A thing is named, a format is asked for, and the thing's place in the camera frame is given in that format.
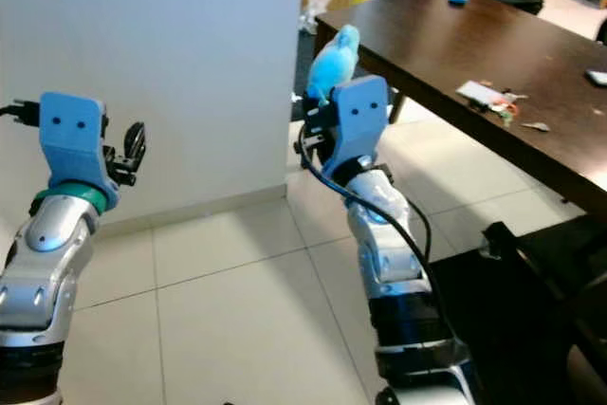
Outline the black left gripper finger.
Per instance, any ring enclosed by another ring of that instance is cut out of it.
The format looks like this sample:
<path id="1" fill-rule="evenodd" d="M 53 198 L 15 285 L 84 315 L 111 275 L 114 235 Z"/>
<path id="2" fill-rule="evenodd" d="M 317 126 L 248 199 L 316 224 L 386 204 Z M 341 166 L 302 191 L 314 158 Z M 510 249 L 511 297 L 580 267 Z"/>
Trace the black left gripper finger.
<path id="1" fill-rule="evenodd" d="M 124 163 L 140 163 L 146 156 L 147 129 L 143 120 L 138 120 L 126 129 L 124 136 Z"/>

